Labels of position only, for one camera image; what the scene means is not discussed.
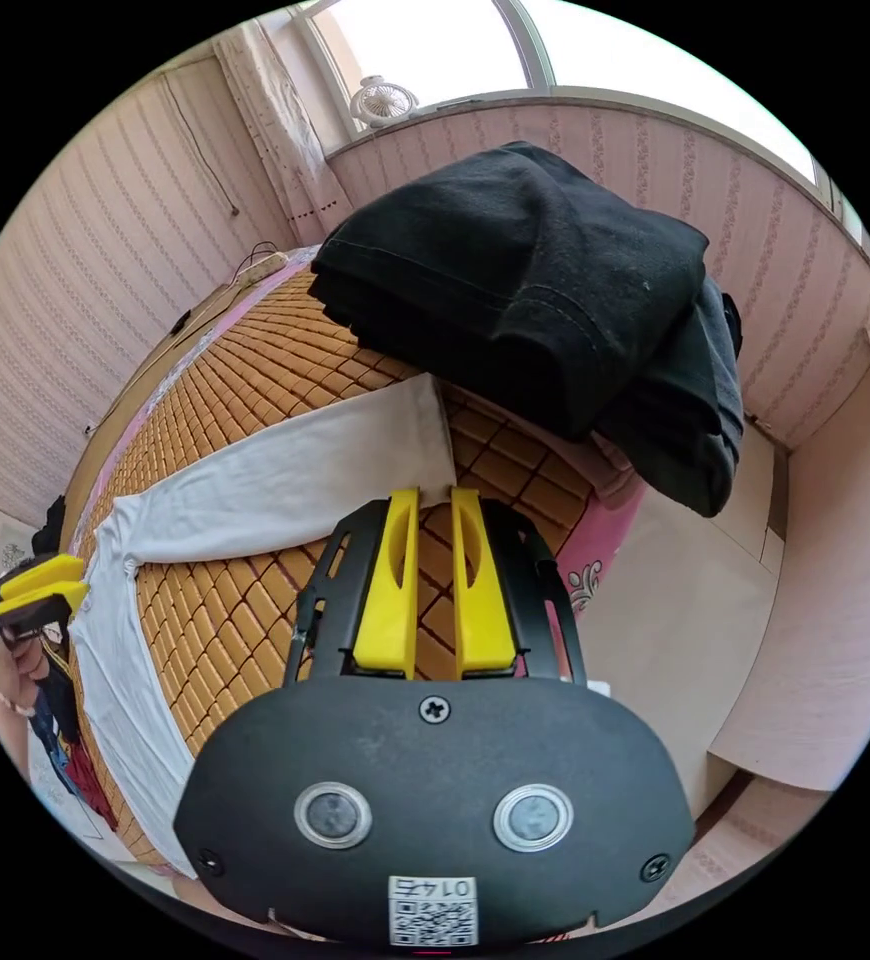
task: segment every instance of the bracelet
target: bracelet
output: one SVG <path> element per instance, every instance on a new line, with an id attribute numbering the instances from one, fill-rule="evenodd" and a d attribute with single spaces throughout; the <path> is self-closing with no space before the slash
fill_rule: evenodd
<path id="1" fill-rule="evenodd" d="M 8 697 L 6 697 L 1 690 L 0 690 L 0 703 L 3 706 L 8 707 L 8 709 L 11 710 L 12 713 L 17 713 L 20 717 L 27 717 L 31 719 L 32 717 L 35 716 L 35 710 L 33 708 L 20 707 L 17 703 L 12 703 L 12 701 L 9 700 Z"/>

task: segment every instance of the woven mat tile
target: woven mat tile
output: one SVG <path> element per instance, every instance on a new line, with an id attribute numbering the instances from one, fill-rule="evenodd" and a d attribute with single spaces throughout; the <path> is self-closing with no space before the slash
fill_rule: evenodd
<path id="1" fill-rule="evenodd" d="M 305 270 L 273 291 L 182 374 L 114 470 L 93 510 L 91 530 L 111 511 L 114 497 L 140 493 L 286 417 L 417 372 L 359 348 L 347 330 L 325 319 L 307 294 L 311 279 Z M 514 504 L 557 551 L 582 515 L 588 483 L 490 408 L 450 386 L 443 393 L 459 485 Z M 454 676 L 450 544 L 448 506 L 425 513 L 419 544 L 420 680 Z M 139 570 L 143 632 L 162 692 L 193 754 L 233 710 L 280 684 L 295 596 L 323 546 Z M 94 549 L 94 534 L 87 535 L 81 556 L 88 560 Z M 77 689 L 81 702 L 80 685 Z M 140 860 L 163 862 L 112 782 L 84 716 L 81 720 L 120 836 Z"/>

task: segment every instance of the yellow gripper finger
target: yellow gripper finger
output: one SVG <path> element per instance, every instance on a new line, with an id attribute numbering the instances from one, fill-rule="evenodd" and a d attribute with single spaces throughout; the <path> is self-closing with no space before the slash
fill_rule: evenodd
<path id="1" fill-rule="evenodd" d="M 391 497 L 352 657 L 361 670 L 415 674 L 418 490 Z"/>
<path id="2" fill-rule="evenodd" d="M 452 552 L 456 679 L 507 670 L 515 662 L 515 640 L 477 490 L 452 490 Z"/>
<path id="3" fill-rule="evenodd" d="M 87 593 L 88 584 L 80 583 L 77 580 L 44 584 L 43 586 L 29 590 L 28 593 L 16 594 L 8 600 L 2 600 L 0 602 L 0 617 L 11 613 L 13 610 L 21 610 L 32 604 L 51 600 L 53 597 L 63 597 L 69 609 L 74 614 L 82 605 L 82 601 L 85 599 Z"/>
<path id="4" fill-rule="evenodd" d="M 25 570 L 0 585 L 0 598 L 14 600 L 23 593 L 31 593 L 53 583 L 77 582 L 85 575 L 85 561 L 60 553 L 37 567 Z"/>

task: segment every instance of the black folded clothing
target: black folded clothing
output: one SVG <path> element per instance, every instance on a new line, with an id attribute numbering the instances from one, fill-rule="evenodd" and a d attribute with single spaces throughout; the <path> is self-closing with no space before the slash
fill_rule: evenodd
<path id="1" fill-rule="evenodd" d="M 310 292 L 365 346 L 564 439 L 599 430 L 647 482 L 711 516 L 731 490 L 741 402 L 707 246 L 513 143 L 358 210 L 319 251 Z M 710 436 L 726 450 L 714 479 L 699 461 Z"/>
<path id="2" fill-rule="evenodd" d="M 65 497 L 56 497 L 45 515 L 45 526 L 32 535 L 32 552 L 36 557 L 61 550 L 64 523 Z"/>

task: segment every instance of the screw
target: screw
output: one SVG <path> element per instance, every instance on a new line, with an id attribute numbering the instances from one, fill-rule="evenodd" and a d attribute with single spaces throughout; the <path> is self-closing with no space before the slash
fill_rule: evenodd
<path id="1" fill-rule="evenodd" d="M 672 858 L 669 857 L 668 854 L 656 854 L 642 867 L 640 874 L 642 881 L 644 883 L 654 883 L 656 880 L 661 880 L 662 877 L 668 873 L 668 868 L 671 866 L 671 863 Z"/>
<path id="2" fill-rule="evenodd" d="M 444 723 L 452 708 L 444 697 L 426 697 L 418 705 L 419 716 L 426 723 Z"/>
<path id="3" fill-rule="evenodd" d="M 213 876 L 220 877 L 225 872 L 222 861 L 211 850 L 199 850 L 198 862 Z"/>

